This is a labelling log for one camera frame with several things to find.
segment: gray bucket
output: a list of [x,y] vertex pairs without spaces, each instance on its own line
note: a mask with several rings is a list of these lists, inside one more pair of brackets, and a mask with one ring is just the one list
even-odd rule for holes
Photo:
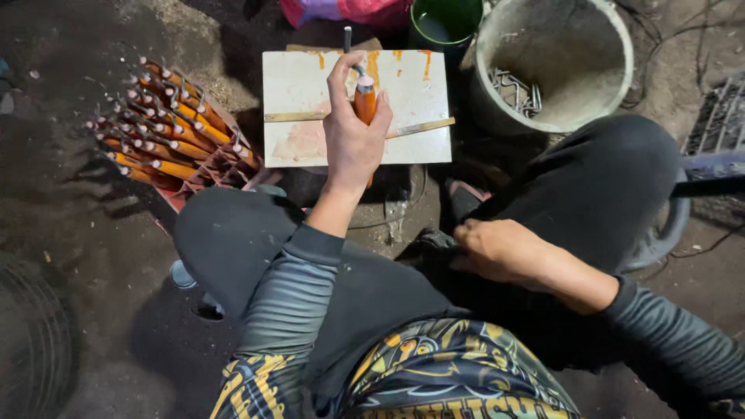
[[[472,112],[498,135],[572,132],[618,107],[633,66],[628,30],[605,0],[501,0],[478,34]],[[541,112],[529,119],[505,102],[495,67],[537,84]]]

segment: green bucket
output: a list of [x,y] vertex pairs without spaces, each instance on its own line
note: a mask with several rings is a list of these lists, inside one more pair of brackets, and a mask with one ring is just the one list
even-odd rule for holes
[[457,66],[483,15],[483,0],[414,0],[410,44],[442,52],[448,66]]

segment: bundle of tools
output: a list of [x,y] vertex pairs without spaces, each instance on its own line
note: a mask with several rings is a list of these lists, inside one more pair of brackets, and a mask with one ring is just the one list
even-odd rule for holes
[[528,87],[510,72],[500,69],[493,69],[489,78],[499,97],[525,118],[533,118],[541,111],[541,91],[537,84]]
[[229,115],[175,69],[145,57],[140,64],[126,95],[110,95],[112,110],[102,114],[99,107],[86,123],[105,156],[124,176],[155,186],[170,201],[209,186],[249,184],[263,163],[226,121]]

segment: bucket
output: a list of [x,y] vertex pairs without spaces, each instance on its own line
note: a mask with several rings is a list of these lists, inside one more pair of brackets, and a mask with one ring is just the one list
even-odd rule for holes
[[[498,135],[572,132],[618,107],[633,65],[628,30],[605,0],[502,0],[476,41],[472,114]],[[492,85],[495,68],[537,85],[540,112],[528,118],[508,104]]]
[[483,0],[414,0],[410,45],[442,52],[447,66],[457,66],[483,15]]

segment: white board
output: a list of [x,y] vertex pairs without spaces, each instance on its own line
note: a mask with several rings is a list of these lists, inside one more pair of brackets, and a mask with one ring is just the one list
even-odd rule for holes
[[[339,51],[263,53],[264,114],[330,111],[326,78],[339,56]],[[441,53],[369,51],[361,65],[375,78],[375,91],[388,92],[393,110],[390,132],[450,116]],[[357,72],[350,71],[350,98],[356,80]],[[267,167],[327,166],[321,121],[265,122],[264,154]],[[382,164],[450,161],[450,129],[442,127],[386,140]]]

